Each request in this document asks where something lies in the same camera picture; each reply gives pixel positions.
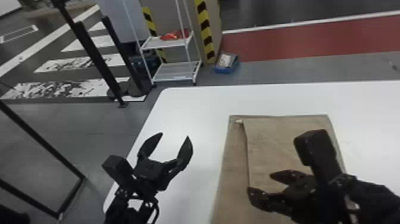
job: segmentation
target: pole base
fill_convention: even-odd
[[[131,97],[142,97],[144,95],[149,94],[149,92],[151,91],[151,83],[147,80],[144,80],[144,82],[142,83],[143,86],[143,90],[139,90],[138,87],[136,87],[135,82],[132,80],[132,78],[130,78],[128,80],[128,82],[130,83],[129,89],[128,89],[128,95],[130,95]]]
[[[129,82],[118,82],[118,84],[120,85],[120,88],[121,88],[120,96],[123,97],[123,96],[127,95],[130,83]],[[116,98],[114,93],[111,91],[111,89],[107,90],[107,96],[112,100],[114,100]]]
[[[124,104],[120,104],[118,108],[126,108],[128,106],[128,102],[124,102]]]

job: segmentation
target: white floor marking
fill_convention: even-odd
[[[118,77],[118,82],[125,82],[129,77]],[[90,98],[106,97],[108,86],[104,79],[88,79],[85,81],[73,82],[29,82],[18,83],[15,89],[10,89],[1,99],[39,99],[39,98]],[[126,101],[144,101],[143,97],[124,97]]]
[[[244,29],[236,29],[236,30],[225,30],[222,31],[222,34],[232,34],[232,33],[245,33],[257,30],[271,30],[271,29],[280,29],[285,27],[294,27],[294,26],[307,26],[319,23],[335,23],[341,21],[350,21],[350,20],[363,20],[366,18],[379,18],[379,17],[387,17],[393,15],[400,15],[400,10],[394,11],[387,11],[382,13],[366,13],[360,15],[349,15],[343,17],[336,17],[336,18],[326,18],[323,20],[310,20],[310,21],[301,21],[301,22],[294,22],[294,23],[284,23],[284,24],[277,24],[277,25],[270,25],[270,26],[259,26],[259,27],[250,27]]]
[[[98,22],[92,28],[89,29],[89,31],[97,31],[97,30],[105,30],[105,26],[103,22]]]
[[[109,67],[125,65],[120,54],[105,54],[103,58]],[[35,73],[85,69],[92,65],[92,60],[89,57],[49,60],[37,68]]]
[[[99,6],[95,5],[92,8],[86,10],[84,13],[75,17],[74,21],[82,21],[89,16],[93,15],[95,12],[99,10]],[[60,28],[55,30],[54,32],[50,33],[48,36],[44,37],[43,39],[39,40],[25,51],[19,53],[14,58],[10,59],[6,63],[0,66],[0,77],[11,71],[13,68],[17,67],[20,63],[25,61],[26,59],[30,58],[32,55],[49,45],[51,42],[58,39],[63,34],[67,33],[71,28],[68,24],[62,25]]]
[[[17,32],[20,32],[20,31],[24,31],[24,30],[25,30],[25,33],[22,33],[22,34],[20,34],[18,36],[12,37],[12,38],[8,37],[8,36],[11,36],[14,33],[17,33]],[[13,41],[13,40],[18,39],[18,38],[22,38],[23,36],[26,36],[28,34],[34,33],[34,32],[36,32],[38,30],[39,29],[38,29],[38,27],[36,25],[30,25],[30,26],[26,26],[26,27],[24,27],[22,29],[18,29],[18,30],[15,30],[13,32],[6,33],[6,34],[4,34],[4,35],[2,35],[0,37],[0,44],[6,43],[6,42],[10,42],[10,41]]]
[[[97,48],[105,48],[108,46],[114,46],[113,39],[110,35],[104,36],[95,36],[92,37],[93,43],[96,45]],[[80,44],[79,40],[75,40],[66,46],[61,52],[68,52],[68,51],[80,51],[84,50],[82,44]]]

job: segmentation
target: crosswalk stripe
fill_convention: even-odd
[[[97,48],[105,48],[108,46],[114,46],[114,42],[109,35],[103,36],[95,36],[92,37],[93,43],[96,45]],[[82,44],[76,39],[71,44],[66,46],[61,52],[68,52],[68,51],[80,51],[83,50]]]
[[[115,78],[117,82],[125,82],[129,77]],[[0,99],[40,99],[40,98],[93,98],[107,97],[108,86],[104,79],[88,79],[84,81],[62,82],[28,82],[18,83]],[[146,96],[129,97],[125,101],[144,101]]]
[[[93,15],[95,12],[99,10],[99,6],[95,5],[92,8],[88,9],[84,13],[75,17],[74,21],[82,21],[88,18],[89,16]],[[58,39],[63,34],[67,33],[70,30],[70,26],[67,24],[62,25],[57,30],[54,30],[52,33],[44,37],[43,39],[39,40],[38,42],[34,43],[29,48],[25,49],[23,52],[16,55],[14,58],[10,59],[6,63],[0,66],[0,77],[17,67],[26,59],[35,55],[38,51],[43,49],[44,47],[48,46],[50,43]]]
[[[97,30],[104,30],[105,26],[103,24],[103,22],[98,22],[96,23],[94,26],[92,26],[89,31],[97,31]]]
[[[120,54],[105,54],[102,56],[108,67],[125,65]],[[94,66],[89,57],[49,60],[37,68],[35,73],[85,69],[89,66]]]

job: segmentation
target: red object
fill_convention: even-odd
[[[185,37],[186,38],[189,37],[190,30],[189,29],[183,29],[183,31],[185,33]],[[162,39],[163,41],[176,40],[176,39],[181,39],[181,38],[183,38],[181,30],[178,30],[178,31],[176,31],[174,33],[166,33],[166,34],[164,34],[164,35],[162,35],[160,37],[160,39]]]
[[[241,61],[400,51],[400,15],[223,35]]]

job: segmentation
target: black pole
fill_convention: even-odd
[[[88,31],[86,31],[85,29],[85,26],[81,21],[79,21],[75,23],[74,29],[76,31],[76,36],[78,37],[78,40],[92,59],[101,76],[104,78],[105,82],[107,82],[114,96],[118,99],[120,105],[123,106],[125,102],[121,98],[123,94],[121,88],[115,80],[113,74],[111,73],[110,68],[108,68],[108,66],[104,62],[104,59],[95,44],[93,43],[92,38],[90,38]]]
[[[7,117],[15,122],[20,128],[22,128],[28,135],[30,135],[36,142],[44,147],[47,152],[52,154],[57,160],[64,164],[69,170],[71,170],[80,179],[84,179],[85,176],[81,173],[74,165],[72,165],[63,155],[61,155],[49,142],[42,138],[33,128],[31,128],[21,117],[12,111],[2,100],[0,100],[0,110],[3,111]]]
[[[29,136],[31,136],[37,143],[39,143],[47,152],[52,154],[58,161],[60,161],[63,165],[65,165],[71,172],[73,172],[78,178],[79,181],[75,184],[73,190],[70,192],[68,197],[63,202],[59,211],[55,212],[49,209],[44,204],[36,201],[31,196],[25,194],[24,192],[18,190],[13,187],[9,183],[0,179],[0,188],[8,191],[10,194],[13,194],[20,198],[21,200],[29,203],[33,207],[44,211],[50,216],[58,219],[60,214],[65,211],[72,198],[75,196],[78,188],[81,186],[83,180],[86,178],[83,173],[81,173],[74,165],[72,165],[63,155],[61,155],[49,142],[47,142],[43,137],[41,137],[32,127],[30,127],[21,117],[19,117],[15,112],[12,111],[2,100],[0,100],[0,110],[9,117],[15,124],[17,124],[20,128],[22,128]]]
[[[123,91],[120,88],[120,85],[117,83],[116,79],[114,78],[113,74],[111,73],[110,68],[104,62],[103,57],[101,56],[99,50],[97,49],[96,45],[93,43],[92,38],[90,38],[88,31],[86,31],[85,26],[83,25],[82,21],[78,21],[75,23],[71,18],[70,14],[65,8],[65,0],[52,0],[52,3],[55,7],[57,7],[64,17],[66,22],[70,25],[71,30],[74,32],[75,36],[82,44],[83,48],[89,55],[90,59],[93,61],[96,68],[99,70],[101,76],[107,83],[108,87],[114,97],[120,103],[120,107],[124,108],[127,106],[127,103],[123,101],[122,96],[124,95]]]
[[[18,190],[17,188],[13,187],[9,183],[3,181],[0,179],[0,187],[6,191],[8,191],[10,194],[13,194],[17,196],[19,199],[25,201],[26,203],[30,204],[33,207],[36,207],[37,209],[47,213],[48,215],[58,219],[58,213],[49,209],[49,207],[45,206],[44,204],[36,201],[33,199],[31,196],[25,194],[24,192]]]
[[[130,76],[132,77],[133,81],[136,84],[136,87],[141,91],[141,95],[148,94],[149,89],[145,89],[143,86],[142,82],[140,81],[140,78],[138,76],[138,73],[135,68],[133,68],[129,58],[128,58],[128,53],[126,50],[123,48],[117,33],[114,30],[113,24],[108,16],[102,17],[101,21],[103,22],[105,28],[108,30],[108,33],[110,34],[112,41],[114,42],[115,46],[118,49],[118,52],[120,53],[122,59],[124,60],[124,63],[126,67],[128,68],[128,71],[130,73]]]

